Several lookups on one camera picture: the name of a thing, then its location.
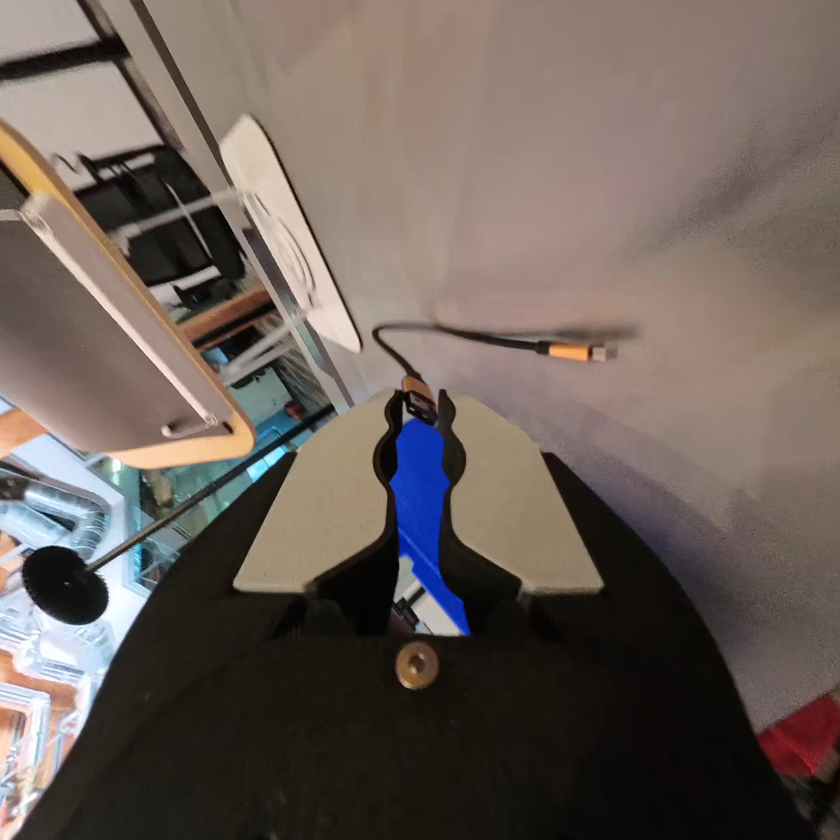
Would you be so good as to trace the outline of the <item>silver ventilation duct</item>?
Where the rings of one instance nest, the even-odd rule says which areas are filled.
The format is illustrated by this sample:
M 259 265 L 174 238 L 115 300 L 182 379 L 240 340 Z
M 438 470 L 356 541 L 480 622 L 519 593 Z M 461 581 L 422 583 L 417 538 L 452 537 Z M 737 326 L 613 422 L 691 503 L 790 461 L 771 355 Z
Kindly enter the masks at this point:
M 33 550 L 67 548 L 93 559 L 109 528 L 110 512 L 100 502 L 49 484 L 2 478 L 1 530 Z

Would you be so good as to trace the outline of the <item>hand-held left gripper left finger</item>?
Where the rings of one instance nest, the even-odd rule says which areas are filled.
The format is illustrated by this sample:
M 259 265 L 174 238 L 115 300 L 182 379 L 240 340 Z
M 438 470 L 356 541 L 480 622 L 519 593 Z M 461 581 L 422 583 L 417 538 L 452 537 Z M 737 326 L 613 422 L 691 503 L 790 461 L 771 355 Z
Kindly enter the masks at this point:
M 391 485 L 403 396 L 384 389 L 295 454 L 235 578 L 245 594 L 337 605 L 357 634 L 386 634 L 399 571 Z

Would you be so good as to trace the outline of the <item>black usb cable orange plugs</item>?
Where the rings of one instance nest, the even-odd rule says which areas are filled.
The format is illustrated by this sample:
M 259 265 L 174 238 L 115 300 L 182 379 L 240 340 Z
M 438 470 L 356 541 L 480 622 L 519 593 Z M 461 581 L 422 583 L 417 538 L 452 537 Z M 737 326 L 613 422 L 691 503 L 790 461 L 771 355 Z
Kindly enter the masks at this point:
M 397 332 L 435 333 L 468 343 L 483 344 L 505 350 L 537 354 L 560 361 L 584 364 L 607 362 L 617 357 L 617 347 L 614 343 L 527 338 L 516 333 L 455 328 L 432 322 L 385 322 L 374 326 L 371 333 L 373 341 L 403 372 L 401 392 L 403 405 L 407 413 L 430 427 L 434 427 L 438 423 L 436 397 L 416 366 L 398 353 L 392 344 L 385 339 L 386 333 Z

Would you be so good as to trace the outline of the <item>red plastic bin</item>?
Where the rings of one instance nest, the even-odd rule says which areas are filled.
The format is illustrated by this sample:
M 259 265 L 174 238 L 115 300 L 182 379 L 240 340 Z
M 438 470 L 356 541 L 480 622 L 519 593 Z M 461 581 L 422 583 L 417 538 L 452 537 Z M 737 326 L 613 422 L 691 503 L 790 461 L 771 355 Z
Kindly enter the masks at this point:
M 766 728 L 758 742 L 773 769 L 783 776 L 816 778 L 838 749 L 839 705 L 822 695 Z

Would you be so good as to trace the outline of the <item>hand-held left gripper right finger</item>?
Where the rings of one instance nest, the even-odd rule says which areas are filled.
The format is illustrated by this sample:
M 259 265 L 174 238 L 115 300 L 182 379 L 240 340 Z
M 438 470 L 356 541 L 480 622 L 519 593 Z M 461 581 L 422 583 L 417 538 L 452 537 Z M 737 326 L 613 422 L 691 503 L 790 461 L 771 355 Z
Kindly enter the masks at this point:
M 468 395 L 439 393 L 448 481 L 438 563 L 462 602 L 468 634 L 500 605 L 603 591 L 597 570 L 540 447 Z

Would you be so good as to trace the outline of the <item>blue plastic bin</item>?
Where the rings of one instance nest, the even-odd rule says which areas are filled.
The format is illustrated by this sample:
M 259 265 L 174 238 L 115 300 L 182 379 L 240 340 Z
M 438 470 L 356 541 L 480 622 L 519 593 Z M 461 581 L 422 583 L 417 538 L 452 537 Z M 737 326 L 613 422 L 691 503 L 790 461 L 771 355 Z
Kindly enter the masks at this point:
M 448 479 L 444 440 L 417 419 L 404 424 L 396 440 L 397 470 L 391 480 L 401 554 L 413 564 L 419 584 L 442 608 L 455 633 L 469 635 L 464 605 L 446 585 L 439 567 L 440 528 Z

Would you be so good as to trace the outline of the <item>black board wooden frame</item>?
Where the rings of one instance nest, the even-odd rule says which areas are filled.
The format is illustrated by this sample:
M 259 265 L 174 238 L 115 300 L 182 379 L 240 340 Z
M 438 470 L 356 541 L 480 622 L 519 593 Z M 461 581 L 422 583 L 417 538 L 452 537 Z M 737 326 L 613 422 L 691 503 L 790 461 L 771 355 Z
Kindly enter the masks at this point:
M 44 156 L 2 122 L 1 393 L 140 469 L 245 456 L 256 430 Z

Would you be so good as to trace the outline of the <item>white base pad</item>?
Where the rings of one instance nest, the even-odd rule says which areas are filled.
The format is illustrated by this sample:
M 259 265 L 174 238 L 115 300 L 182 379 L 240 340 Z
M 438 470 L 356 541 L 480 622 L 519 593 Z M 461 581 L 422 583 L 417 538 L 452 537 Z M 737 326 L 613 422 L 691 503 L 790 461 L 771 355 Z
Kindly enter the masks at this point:
M 219 151 L 228 180 L 301 314 L 321 339 L 359 354 L 359 331 L 266 132 L 242 114 Z

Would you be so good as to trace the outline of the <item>black floor stand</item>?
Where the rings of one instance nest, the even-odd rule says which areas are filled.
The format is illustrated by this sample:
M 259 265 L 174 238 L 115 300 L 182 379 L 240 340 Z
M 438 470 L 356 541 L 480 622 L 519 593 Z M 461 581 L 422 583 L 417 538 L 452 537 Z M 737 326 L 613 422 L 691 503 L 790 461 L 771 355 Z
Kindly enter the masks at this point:
M 108 587 L 99 574 L 102 568 L 168 527 L 188 511 L 199 507 L 205 499 L 216 495 L 245 474 L 248 468 L 334 414 L 336 411 L 332 404 L 319 408 L 174 507 L 161 519 L 153 521 L 93 561 L 84 560 L 76 549 L 57 545 L 37 549 L 23 561 L 20 572 L 23 587 L 32 603 L 43 613 L 64 624 L 81 626 L 97 621 L 109 606 Z

